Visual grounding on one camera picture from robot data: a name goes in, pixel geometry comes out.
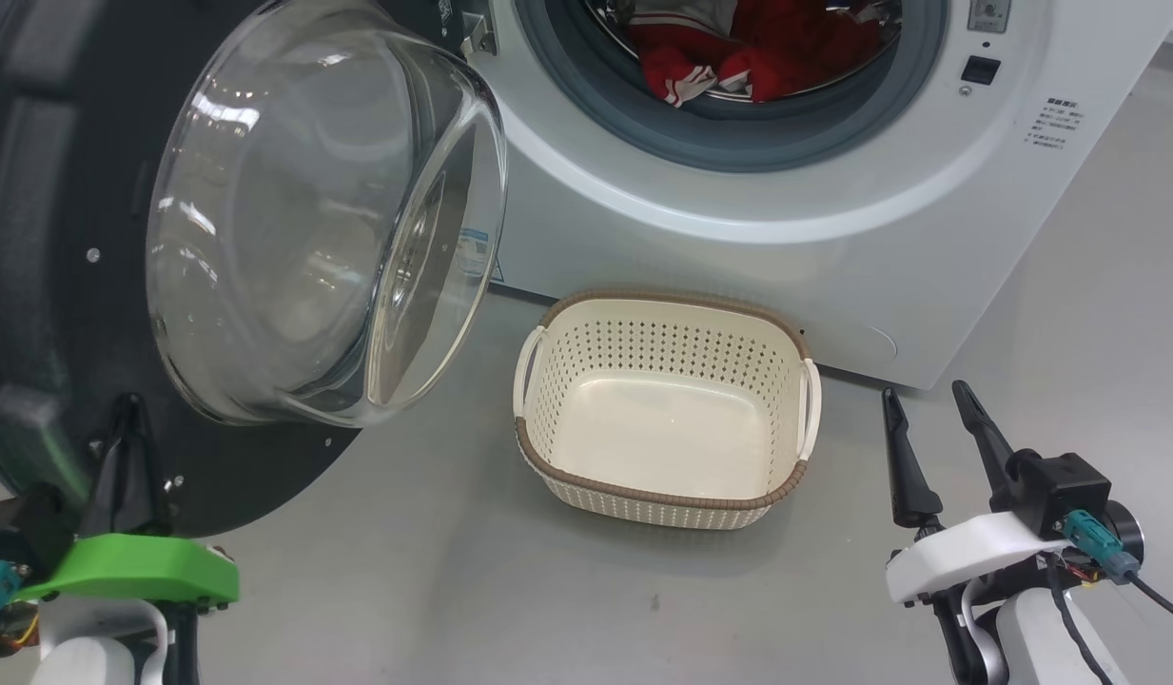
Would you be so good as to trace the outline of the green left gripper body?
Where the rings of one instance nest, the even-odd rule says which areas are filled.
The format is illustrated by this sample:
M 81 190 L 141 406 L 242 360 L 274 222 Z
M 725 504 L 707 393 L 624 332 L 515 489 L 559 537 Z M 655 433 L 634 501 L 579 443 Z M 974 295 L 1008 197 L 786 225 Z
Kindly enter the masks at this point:
M 55 571 L 15 599 L 52 595 L 218 606 L 238 602 L 240 574 L 233 559 L 195 540 L 104 534 L 73 542 Z

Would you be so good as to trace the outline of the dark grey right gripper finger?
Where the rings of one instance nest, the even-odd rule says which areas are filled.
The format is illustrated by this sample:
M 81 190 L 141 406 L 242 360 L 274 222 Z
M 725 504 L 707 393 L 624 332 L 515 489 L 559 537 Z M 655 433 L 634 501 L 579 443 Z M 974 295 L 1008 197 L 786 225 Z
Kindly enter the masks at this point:
M 1001 434 L 999 426 L 986 414 L 986 408 L 982 406 L 968 382 L 954 381 L 952 395 L 960 420 L 974 438 L 981 463 L 985 468 L 986 484 L 991 491 L 986 506 L 990 510 L 1011 510 L 1013 497 L 1006 475 L 1006 463 L 1013 455 L 1011 446 Z
M 891 518 L 906 529 L 942 529 L 940 496 L 929 489 L 909 442 L 909 421 L 893 387 L 881 393 Z

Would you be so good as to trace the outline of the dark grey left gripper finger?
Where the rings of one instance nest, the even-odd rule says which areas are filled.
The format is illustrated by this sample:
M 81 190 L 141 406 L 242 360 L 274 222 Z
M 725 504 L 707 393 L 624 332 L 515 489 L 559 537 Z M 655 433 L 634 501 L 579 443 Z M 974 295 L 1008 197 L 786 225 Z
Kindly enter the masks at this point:
M 94 479 L 77 535 L 103 535 L 116 528 L 122 490 L 126 456 L 126 434 L 130 427 L 130 400 L 113 403 L 111 418 L 106 430 L 95 442 L 99 456 L 99 477 Z
M 122 490 L 122 533 L 165 534 L 167 499 L 147 405 L 126 395 L 126 475 Z

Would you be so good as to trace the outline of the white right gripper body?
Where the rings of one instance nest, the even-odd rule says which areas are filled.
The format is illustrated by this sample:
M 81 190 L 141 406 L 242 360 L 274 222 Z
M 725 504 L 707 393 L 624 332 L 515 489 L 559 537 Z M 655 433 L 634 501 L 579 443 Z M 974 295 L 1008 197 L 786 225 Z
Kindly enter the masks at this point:
M 1070 545 L 1064 537 L 1040 538 L 1013 513 L 986 513 L 899 551 L 886 565 L 886 584 L 890 601 L 904 603 Z

